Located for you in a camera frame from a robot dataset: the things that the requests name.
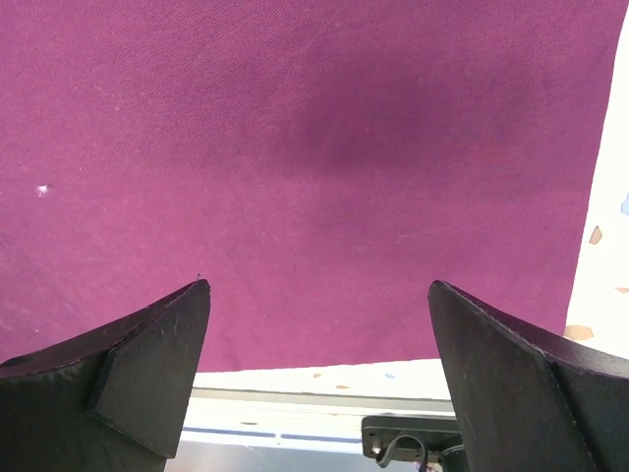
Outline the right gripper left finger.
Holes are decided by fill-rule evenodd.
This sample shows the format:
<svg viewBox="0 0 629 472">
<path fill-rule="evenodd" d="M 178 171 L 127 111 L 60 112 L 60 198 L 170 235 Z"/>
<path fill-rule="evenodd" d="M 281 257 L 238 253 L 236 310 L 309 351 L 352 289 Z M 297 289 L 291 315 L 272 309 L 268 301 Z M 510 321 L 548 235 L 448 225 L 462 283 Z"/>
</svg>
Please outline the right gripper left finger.
<svg viewBox="0 0 629 472">
<path fill-rule="evenodd" d="M 210 313 L 206 280 L 1 365 L 4 471 L 162 471 Z"/>
</svg>

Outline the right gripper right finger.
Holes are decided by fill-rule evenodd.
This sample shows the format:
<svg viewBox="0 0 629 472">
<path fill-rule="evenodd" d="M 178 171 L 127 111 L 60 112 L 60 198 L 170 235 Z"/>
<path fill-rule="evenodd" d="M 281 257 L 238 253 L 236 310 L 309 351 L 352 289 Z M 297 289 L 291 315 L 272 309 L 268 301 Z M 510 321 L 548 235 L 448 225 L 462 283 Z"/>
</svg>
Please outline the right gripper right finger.
<svg viewBox="0 0 629 472">
<path fill-rule="evenodd" d="M 628 362 L 444 281 L 429 313 L 473 471 L 625 471 Z"/>
</svg>

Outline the purple surgical cloth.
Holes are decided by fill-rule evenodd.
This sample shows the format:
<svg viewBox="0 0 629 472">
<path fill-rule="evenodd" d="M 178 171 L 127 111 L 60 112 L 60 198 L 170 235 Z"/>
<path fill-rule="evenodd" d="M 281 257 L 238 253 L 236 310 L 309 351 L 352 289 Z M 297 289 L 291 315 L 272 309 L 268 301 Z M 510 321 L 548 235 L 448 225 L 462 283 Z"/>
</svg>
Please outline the purple surgical cloth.
<svg viewBox="0 0 629 472">
<path fill-rule="evenodd" d="M 623 1 L 5 1 L 1 356 L 211 287 L 200 361 L 563 328 Z"/>
</svg>

